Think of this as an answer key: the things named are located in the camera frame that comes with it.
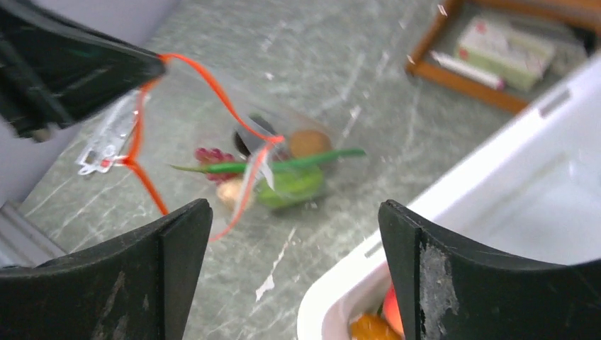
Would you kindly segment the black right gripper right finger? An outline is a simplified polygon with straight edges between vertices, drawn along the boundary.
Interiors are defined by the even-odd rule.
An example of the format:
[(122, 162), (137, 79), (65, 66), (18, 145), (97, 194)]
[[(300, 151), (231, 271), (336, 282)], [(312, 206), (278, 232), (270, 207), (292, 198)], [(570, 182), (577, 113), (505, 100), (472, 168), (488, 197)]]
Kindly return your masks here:
[(600, 262), (494, 249), (394, 200), (378, 223), (406, 339), (599, 339)]

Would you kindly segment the red grape bunch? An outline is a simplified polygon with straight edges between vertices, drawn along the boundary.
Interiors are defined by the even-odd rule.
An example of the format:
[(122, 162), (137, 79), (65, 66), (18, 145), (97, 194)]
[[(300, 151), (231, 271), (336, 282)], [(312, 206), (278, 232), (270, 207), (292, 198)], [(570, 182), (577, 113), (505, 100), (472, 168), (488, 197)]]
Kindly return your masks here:
[[(227, 152), (223, 152), (217, 148), (197, 148), (195, 150), (195, 158), (198, 160), (201, 166), (211, 164), (221, 164), (236, 162), (237, 159)], [(224, 173), (224, 174), (206, 174), (206, 178), (216, 184), (221, 184), (227, 180), (238, 177), (236, 173)]]

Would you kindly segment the white garlic bulb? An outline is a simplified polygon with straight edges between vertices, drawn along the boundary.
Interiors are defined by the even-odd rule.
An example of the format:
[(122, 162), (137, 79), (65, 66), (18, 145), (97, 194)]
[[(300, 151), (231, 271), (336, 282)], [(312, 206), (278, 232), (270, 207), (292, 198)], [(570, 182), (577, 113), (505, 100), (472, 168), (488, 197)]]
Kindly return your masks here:
[(223, 205), (233, 211), (237, 205), (240, 193), (243, 192), (243, 180), (232, 178), (217, 185), (216, 195)]

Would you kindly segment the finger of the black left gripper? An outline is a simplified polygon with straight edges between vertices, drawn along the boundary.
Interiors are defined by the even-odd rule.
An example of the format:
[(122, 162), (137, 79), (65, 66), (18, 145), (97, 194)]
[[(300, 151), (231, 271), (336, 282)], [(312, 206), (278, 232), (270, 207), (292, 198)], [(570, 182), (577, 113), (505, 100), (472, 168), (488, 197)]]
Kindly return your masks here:
[(20, 138), (46, 141), (165, 72), (154, 52), (33, 1), (1, 2), (1, 117)]

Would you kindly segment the green bean pod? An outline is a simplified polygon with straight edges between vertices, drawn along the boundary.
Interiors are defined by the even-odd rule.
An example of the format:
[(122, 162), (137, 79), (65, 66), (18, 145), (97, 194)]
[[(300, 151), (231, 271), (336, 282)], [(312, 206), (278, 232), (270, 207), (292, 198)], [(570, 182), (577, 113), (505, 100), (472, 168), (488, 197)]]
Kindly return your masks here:
[[(365, 157), (366, 151), (360, 148), (335, 149), (321, 154), (315, 154), (309, 157), (289, 160), (271, 161), (268, 165), (274, 171), (283, 171), (287, 169), (303, 169), (311, 166), (317, 166), (325, 163), (337, 161), (341, 158)], [(197, 172), (202, 174), (241, 174), (250, 167), (250, 162), (225, 162), (220, 164), (210, 164), (205, 166), (178, 166), (170, 164), (173, 169), (188, 172)]]

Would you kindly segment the clear zip top bag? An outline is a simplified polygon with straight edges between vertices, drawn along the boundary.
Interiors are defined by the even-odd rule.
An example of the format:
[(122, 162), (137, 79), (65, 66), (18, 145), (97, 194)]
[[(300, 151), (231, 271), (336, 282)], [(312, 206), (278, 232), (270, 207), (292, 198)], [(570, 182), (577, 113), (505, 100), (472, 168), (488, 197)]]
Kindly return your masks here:
[[(366, 178), (371, 153), (367, 147), (347, 141), (347, 128), (328, 125), (260, 96), (189, 57), (175, 53), (159, 57), (166, 72), (109, 107), (77, 158), (79, 175), (105, 174), (117, 168), (128, 170), (160, 215), (203, 198), (213, 210), (212, 240), (237, 225), (259, 224), (280, 213), (316, 208), (324, 200), (343, 198)], [(253, 114), (268, 121), (276, 134), (262, 134), (262, 129), (250, 119)], [(264, 141), (248, 157), (234, 146), (233, 134), (238, 125)], [(332, 150), (360, 148), (367, 155), (317, 165), (325, 175), (321, 194), (304, 203), (270, 209), (257, 202), (256, 186), (265, 179), (276, 190), (274, 174), (281, 171), (274, 171), (268, 163), (299, 159), (288, 148), (288, 137), (297, 130), (319, 130), (330, 138)], [(194, 155), (197, 148), (217, 148), (232, 154), (236, 162), (251, 163), (244, 173), (238, 174), (243, 180), (243, 192), (233, 211), (218, 199), (218, 184), (209, 181), (206, 174), (169, 166), (201, 166)]]

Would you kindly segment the green starfruit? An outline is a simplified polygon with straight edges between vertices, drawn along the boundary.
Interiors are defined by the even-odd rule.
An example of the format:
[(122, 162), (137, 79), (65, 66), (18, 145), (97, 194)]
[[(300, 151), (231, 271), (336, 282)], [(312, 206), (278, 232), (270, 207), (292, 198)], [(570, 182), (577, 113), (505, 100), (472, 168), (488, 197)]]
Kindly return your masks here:
[(276, 190), (269, 187), (265, 179), (256, 186), (256, 200), (270, 209), (287, 208), (304, 203), (321, 194), (325, 185), (324, 172), (318, 167), (274, 174)]

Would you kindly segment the dark purple mangosteen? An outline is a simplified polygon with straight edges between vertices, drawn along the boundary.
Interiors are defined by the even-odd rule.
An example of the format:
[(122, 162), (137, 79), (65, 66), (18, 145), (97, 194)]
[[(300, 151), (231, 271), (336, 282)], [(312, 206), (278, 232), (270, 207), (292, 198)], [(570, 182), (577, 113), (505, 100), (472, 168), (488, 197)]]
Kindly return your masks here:
[[(258, 114), (253, 114), (250, 119), (262, 129), (264, 135), (275, 135), (273, 126)], [(245, 127), (238, 125), (233, 134), (233, 142), (236, 150), (244, 157), (260, 149), (264, 144), (263, 139), (257, 137)]]

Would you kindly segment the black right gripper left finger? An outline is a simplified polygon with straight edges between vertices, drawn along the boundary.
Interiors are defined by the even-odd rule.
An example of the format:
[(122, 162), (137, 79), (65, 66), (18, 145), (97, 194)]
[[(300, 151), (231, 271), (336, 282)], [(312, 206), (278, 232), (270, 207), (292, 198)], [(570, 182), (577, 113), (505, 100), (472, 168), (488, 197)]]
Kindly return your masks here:
[(34, 268), (1, 271), (2, 339), (181, 339), (213, 219), (198, 199)]

